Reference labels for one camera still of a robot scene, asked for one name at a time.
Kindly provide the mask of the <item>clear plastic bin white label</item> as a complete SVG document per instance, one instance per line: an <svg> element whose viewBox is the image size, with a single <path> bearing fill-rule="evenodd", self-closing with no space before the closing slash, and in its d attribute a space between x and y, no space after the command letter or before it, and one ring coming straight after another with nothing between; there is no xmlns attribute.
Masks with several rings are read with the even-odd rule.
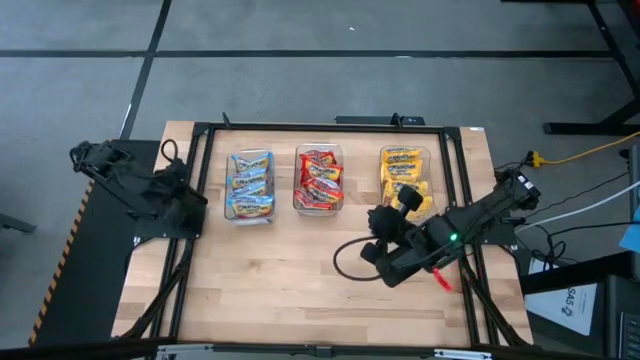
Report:
<svg viewBox="0 0 640 360"><path fill-rule="evenodd" d="M270 216L268 217L258 217L258 218L235 218L234 214L231 210L231 207L227 204L227 200L232 197L231 193L236 190L232 189L228 184L228 179L237 173L236 166L231 158L232 155L241 155L244 158L252 159L253 157L257 157L259 154L263 154L266 152L270 152L272 154L272 162L270 168L267 170L267 180L265 181L268 185L268 194L274 198L274 209ZM273 217L276 208L276 197L275 197L275 165L274 165L274 155L271 151L266 149L247 149L241 150L237 153L233 153L227 157L226 162L226 183L225 183L225 203L224 203L224 214L225 218L233 223L238 225L260 225L260 224L268 224L273 222Z"/></svg>

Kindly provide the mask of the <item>black desk frame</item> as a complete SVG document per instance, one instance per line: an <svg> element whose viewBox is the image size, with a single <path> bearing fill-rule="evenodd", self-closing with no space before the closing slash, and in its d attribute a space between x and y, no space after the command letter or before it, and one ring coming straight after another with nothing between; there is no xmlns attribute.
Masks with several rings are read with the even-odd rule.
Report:
<svg viewBox="0 0 640 360"><path fill-rule="evenodd" d="M578 50L524 50L516 51L508 58L541 58L541 59L612 59L621 71L633 98L604 119L595 123L567 123L547 122L543 124L543 131L548 135L590 135L590 136L631 136L640 132L640 124L629 124L629 121L640 116L640 80L633 75L621 48L618 46L604 16L601 14L597 0L569 0L569 3L587 6L596 26L607 47L606 51L578 51Z"/></svg>

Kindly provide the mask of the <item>white paper sign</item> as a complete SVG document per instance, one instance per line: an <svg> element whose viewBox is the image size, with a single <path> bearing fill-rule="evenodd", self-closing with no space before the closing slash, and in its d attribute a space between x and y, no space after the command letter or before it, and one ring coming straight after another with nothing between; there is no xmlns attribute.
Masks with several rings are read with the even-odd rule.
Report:
<svg viewBox="0 0 640 360"><path fill-rule="evenodd" d="M580 335L591 334L596 283L526 295L526 309Z"/></svg>

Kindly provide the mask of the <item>red zip tie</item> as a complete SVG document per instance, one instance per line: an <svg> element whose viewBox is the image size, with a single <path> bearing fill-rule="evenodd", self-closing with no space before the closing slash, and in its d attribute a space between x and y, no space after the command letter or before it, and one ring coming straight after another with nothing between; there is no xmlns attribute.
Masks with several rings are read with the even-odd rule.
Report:
<svg viewBox="0 0 640 360"><path fill-rule="evenodd" d="M435 268L432 272L436 282L440 285L440 287L446 292L452 292L453 287L449 283L449 281L441 274L441 271L438 268Z"/></svg>

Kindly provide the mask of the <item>blue paper sheet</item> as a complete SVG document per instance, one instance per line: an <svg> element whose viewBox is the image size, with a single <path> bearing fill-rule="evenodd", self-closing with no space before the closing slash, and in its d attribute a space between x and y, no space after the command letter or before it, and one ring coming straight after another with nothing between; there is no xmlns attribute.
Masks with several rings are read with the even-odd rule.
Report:
<svg viewBox="0 0 640 360"><path fill-rule="evenodd" d="M640 206L636 209L632 224L627 228L624 233L619 246L640 254Z"/></svg>

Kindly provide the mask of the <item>black equipment case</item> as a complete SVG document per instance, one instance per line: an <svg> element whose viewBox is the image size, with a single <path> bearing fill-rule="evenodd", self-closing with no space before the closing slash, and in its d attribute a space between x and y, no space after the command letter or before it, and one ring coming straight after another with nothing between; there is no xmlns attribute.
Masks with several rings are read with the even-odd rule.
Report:
<svg viewBox="0 0 640 360"><path fill-rule="evenodd" d="M533 260L520 277L531 295L596 283L591 334L580 335L528 312L534 340L558 350L640 360L640 254L626 251L545 270Z"/></svg>

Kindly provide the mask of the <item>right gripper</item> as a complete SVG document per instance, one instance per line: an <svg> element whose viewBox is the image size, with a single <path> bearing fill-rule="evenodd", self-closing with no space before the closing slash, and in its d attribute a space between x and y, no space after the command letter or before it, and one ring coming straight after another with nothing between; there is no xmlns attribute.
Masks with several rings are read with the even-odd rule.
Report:
<svg viewBox="0 0 640 360"><path fill-rule="evenodd" d="M371 264L375 264L378 259L388 254L390 243L397 245L397 250L409 247L405 234L414 227L414 224L406 217L410 211L419 209L423 196L412 187L405 185L401 188L396 200L400 202L399 209L391 205L378 205L368 211L369 228L376 242L367 243L362 248L360 256Z"/></svg>

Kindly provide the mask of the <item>grey chair leg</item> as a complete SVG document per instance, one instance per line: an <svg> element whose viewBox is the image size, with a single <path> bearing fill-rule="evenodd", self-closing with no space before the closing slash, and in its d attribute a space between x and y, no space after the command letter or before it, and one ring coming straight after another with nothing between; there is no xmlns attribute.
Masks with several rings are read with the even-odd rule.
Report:
<svg viewBox="0 0 640 360"><path fill-rule="evenodd" d="M12 229L22 233L33 233L37 226L0 213L0 228Z"/></svg>

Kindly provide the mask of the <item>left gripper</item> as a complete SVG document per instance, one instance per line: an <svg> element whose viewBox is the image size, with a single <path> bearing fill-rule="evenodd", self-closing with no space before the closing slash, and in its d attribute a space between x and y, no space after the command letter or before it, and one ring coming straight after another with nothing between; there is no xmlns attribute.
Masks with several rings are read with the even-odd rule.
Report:
<svg viewBox="0 0 640 360"><path fill-rule="evenodd" d="M147 186L147 200L162 220L186 220L208 204L206 197L189 185L188 166L181 159L155 171Z"/></svg>

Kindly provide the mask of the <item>black hazard-striped platform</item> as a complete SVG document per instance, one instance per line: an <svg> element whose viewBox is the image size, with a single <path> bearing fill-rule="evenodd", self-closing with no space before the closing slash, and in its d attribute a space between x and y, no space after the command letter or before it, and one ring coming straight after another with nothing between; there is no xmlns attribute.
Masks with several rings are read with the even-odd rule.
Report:
<svg viewBox="0 0 640 360"><path fill-rule="evenodd" d="M89 179L28 339L30 347L111 338L135 228L127 207Z"/></svg>

